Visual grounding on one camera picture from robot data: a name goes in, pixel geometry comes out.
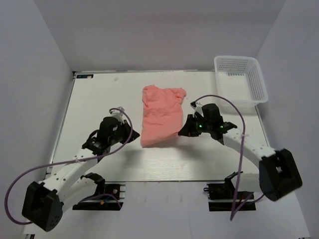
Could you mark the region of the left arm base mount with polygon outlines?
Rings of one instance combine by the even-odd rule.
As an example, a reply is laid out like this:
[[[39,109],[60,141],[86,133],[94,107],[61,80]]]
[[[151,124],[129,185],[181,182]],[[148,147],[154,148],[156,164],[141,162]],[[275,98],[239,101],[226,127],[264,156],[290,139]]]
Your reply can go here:
[[[96,191],[93,199],[81,201],[72,207],[74,211],[120,211],[125,200],[125,182],[106,183]]]

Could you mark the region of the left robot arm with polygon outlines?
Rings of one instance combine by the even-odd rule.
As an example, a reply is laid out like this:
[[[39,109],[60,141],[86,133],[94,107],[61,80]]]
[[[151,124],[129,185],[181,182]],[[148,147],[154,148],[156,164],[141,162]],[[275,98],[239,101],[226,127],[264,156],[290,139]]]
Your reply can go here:
[[[22,215],[46,232],[54,229],[63,213],[85,200],[99,199],[105,194],[105,179],[90,172],[104,157],[112,154],[115,144],[124,146],[140,135],[133,130],[129,117],[113,108],[103,118],[71,162],[49,178],[32,182],[27,190]]]

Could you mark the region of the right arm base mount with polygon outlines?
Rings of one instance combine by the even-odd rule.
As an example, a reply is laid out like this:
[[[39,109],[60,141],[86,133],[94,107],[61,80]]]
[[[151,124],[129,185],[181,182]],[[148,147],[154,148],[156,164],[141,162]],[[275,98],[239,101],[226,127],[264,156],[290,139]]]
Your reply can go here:
[[[210,183],[203,188],[208,196],[208,208],[210,212],[231,212],[233,192],[226,183]],[[240,191],[237,194],[236,206],[238,207],[252,192]],[[239,211],[255,211],[254,195],[240,208]]]

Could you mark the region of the pink t shirt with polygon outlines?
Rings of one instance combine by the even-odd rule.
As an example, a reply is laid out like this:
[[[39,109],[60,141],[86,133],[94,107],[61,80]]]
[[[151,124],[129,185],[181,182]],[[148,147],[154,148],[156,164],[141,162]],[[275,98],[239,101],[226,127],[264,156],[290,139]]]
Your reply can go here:
[[[158,88],[155,85],[143,88],[142,147],[178,137],[183,123],[182,103],[185,97],[186,90],[183,88]]]

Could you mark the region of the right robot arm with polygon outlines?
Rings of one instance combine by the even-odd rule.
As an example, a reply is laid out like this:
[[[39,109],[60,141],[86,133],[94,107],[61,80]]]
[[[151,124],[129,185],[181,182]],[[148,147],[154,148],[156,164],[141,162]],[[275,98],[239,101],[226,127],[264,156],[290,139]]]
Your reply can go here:
[[[208,133],[212,139],[241,153],[259,169],[257,185],[273,202],[302,187],[300,173],[289,150],[276,150],[244,136],[235,124],[223,120],[216,104],[192,102],[190,105],[194,112],[187,116],[179,136],[198,137]]]

